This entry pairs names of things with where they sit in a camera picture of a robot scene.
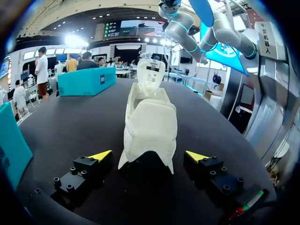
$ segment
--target white table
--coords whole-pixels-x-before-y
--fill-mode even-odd
[[[116,75],[126,75],[129,74],[130,75],[130,70],[117,70],[116,71]]]

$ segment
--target robotic arm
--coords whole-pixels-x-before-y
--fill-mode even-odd
[[[161,0],[159,4],[159,15],[169,21],[165,29],[165,34],[171,37],[197,61],[200,62],[203,52],[201,52],[197,42],[188,35],[189,29],[194,24],[194,19],[187,13],[179,12],[181,0]]]
[[[194,19],[189,14],[178,11],[180,3],[181,0],[161,0],[158,13],[169,21],[165,29],[166,35],[180,43],[197,62],[204,63],[206,57],[202,57],[202,54],[212,50],[218,42],[238,49],[247,59],[253,59],[256,56],[256,45],[235,31],[233,24],[230,24],[223,13],[214,13],[213,26],[209,28],[198,46],[197,42],[188,35]]]

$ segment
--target blue sign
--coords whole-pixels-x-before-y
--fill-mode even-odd
[[[201,22],[201,29],[200,29],[200,39],[201,40],[204,37],[207,29],[208,29],[208,27],[205,26]],[[209,51],[206,53],[206,57],[209,60],[219,62],[223,65],[226,65],[228,67],[236,69],[236,70],[240,71],[241,73],[244,73],[247,75],[247,72],[244,70],[244,68],[240,62],[240,59],[239,59],[240,52],[237,49],[231,48],[230,46],[224,45],[222,43],[218,43],[217,46],[215,46],[213,48],[214,49],[212,51]]]

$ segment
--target cardboard box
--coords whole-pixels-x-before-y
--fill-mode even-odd
[[[223,84],[223,83],[220,83],[220,84],[218,85],[217,89],[223,91],[223,89],[224,89],[224,84]]]
[[[60,96],[95,96],[116,80],[114,67],[82,69],[57,77]]]
[[[204,97],[205,97],[207,100],[210,100],[210,97],[211,97],[212,95],[221,97],[222,94],[223,94],[223,92],[222,92],[222,91],[219,91],[219,90],[213,90],[213,91],[207,90],[207,91],[205,92],[205,94],[204,94]]]

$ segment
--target ceiling light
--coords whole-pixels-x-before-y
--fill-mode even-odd
[[[67,35],[65,37],[65,44],[70,46],[80,46],[80,47],[87,47],[89,46],[88,42],[85,42],[80,37],[75,35]]]

